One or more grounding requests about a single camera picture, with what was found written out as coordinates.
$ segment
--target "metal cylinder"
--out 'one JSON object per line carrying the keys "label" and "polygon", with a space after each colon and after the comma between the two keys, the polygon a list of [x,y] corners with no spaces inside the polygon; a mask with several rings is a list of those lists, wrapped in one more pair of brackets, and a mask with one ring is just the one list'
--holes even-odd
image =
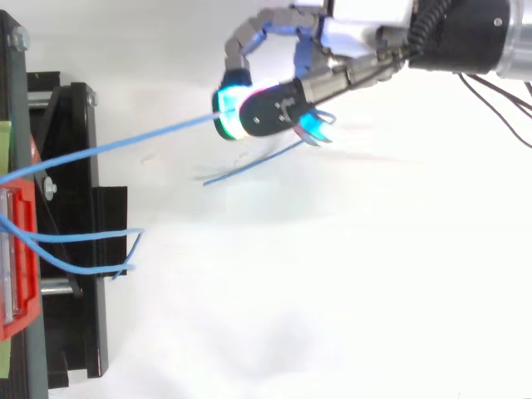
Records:
{"label": "metal cylinder", "polygon": [[46,109],[51,97],[51,91],[30,92],[27,93],[27,104],[30,110]]}
{"label": "metal cylinder", "polygon": [[532,0],[508,0],[510,23],[497,74],[505,79],[532,80]]}
{"label": "metal cylinder", "polygon": [[43,278],[41,280],[41,295],[68,295],[74,290],[68,278]]}

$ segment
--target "screw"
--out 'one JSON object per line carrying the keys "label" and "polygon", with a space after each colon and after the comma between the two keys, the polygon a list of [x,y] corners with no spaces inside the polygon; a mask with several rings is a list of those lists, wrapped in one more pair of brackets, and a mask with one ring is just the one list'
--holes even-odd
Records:
{"label": "screw", "polygon": [[53,195],[57,192],[57,186],[53,184],[50,176],[42,182],[42,188],[44,189],[44,198],[48,201],[53,200]]}
{"label": "screw", "polygon": [[25,27],[14,27],[7,37],[7,43],[18,52],[30,49],[30,35]]}
{"label": "screw", "polygon": [[98,106],[98,93],[91,91],[86,94],[86,103],[88,106]]}

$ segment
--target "black metal bracket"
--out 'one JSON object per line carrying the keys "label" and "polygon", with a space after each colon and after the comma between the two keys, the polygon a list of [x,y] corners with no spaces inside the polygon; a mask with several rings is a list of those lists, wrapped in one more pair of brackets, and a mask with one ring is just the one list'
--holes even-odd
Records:
{"label": "black metal bracket", "polygon": [[[92,89],[85,83],[60,86],[59,72],[28,73],[30,93],[51,92],[46,108],[30,109],[32,136],[42,160],[96,145]],[[44,234],[81,234],[125,229],[127,188],[100,187],[96,159],[85,159],[47,170],[36,177],[37,224]],[[52,178],[57,192],[51,200],[42,193],[43,181]],[[64,245],[45,245],[80,266],[121,264],[126,259],[126,238]],[[68,276],[41,261],[42,278],[68,277],[74,294],[43,297],[48,386],[67,387],[69,370],[86,369],[89,378],[108,368],[105,276]]]}

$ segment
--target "metal rod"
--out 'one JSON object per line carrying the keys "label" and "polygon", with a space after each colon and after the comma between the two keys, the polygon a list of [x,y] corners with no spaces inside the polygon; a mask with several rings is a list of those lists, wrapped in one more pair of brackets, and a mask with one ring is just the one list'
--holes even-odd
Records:
{"label": "metal rod", "polygon": [[41,295],[68,295],[74,293],[68,278],[43,278]]}
{"label": "metal rod", "polygon": [[27,104],[29,105],[30,110],[45,109],[48,107],[50,97],[52,97],[51,91],[34,91],[27,93]]}

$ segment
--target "coiled black cable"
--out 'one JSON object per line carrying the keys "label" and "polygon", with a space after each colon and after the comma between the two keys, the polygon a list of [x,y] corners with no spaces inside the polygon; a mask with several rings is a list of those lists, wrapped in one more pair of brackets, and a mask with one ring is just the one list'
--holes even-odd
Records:
{"label": "coiled black cable", "polygon": [[424,7],[420,7],[417,19],[408,32],[408,44],[414,57],[423,53],[429,38],[451,5],[452,0],[432,0],[432,2],[424,4]]}

